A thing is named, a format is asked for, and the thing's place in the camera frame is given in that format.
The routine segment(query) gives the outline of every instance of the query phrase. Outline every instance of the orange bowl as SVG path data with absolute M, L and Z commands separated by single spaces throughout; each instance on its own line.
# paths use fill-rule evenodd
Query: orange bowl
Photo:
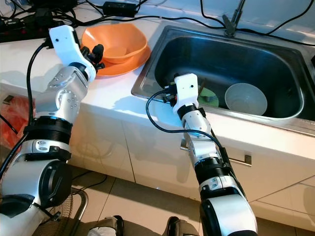
M 95 45 L 102 44 L 103 59 L 120 64 L 144 50 L 148 41 L 133 24 L 115 24 L 87 28 L 82 36 L 82 44 L 90 50 Z

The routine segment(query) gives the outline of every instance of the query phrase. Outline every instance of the power adapter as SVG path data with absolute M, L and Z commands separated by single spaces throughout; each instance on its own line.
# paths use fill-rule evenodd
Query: power adapter
M 103 5 L 104 15 L 114 15 L 123 17 L 134 17 L 136 4 L 106 1 Z

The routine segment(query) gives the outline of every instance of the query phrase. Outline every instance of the fan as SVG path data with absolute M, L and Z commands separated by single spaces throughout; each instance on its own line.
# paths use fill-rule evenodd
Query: fan
M 57 221 L 47 220 L 41 223 L 32 236 L 61 236 L 72 212 L 73 197 L 70 194 L 59 206 L 52 207 L 49 212 L 54 215 L 60 212 Z

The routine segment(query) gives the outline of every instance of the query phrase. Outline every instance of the drawer handle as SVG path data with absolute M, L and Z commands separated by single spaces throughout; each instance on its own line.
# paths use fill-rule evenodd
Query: drawer handle
M 252 166 L 252 156 L 250 156 L 250 155 L 245 155 L 244 161 L 240 161 L 240 160 L 233 159 L 233 158 L 229 158 L 229 159 L 231 162 L 235 162 L 235 163 L 242 164 L 242 165 L 249 166 L 249 167 Z

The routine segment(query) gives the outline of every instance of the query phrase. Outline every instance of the faucet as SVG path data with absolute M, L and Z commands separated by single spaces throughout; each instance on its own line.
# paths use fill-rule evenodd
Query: faucet
M 222 16 L 225 27 L 226 27 L 224 35 L 228 37 L 234 37 L 237 24 L 242 16 L 242 9 L 243 9 L 244 3 L 245 3 L 245 0 L 240 1 L 240 4 L 238 5 L 237 9 L 234 11 L 231 21 L 228 19 L 226 15 Z

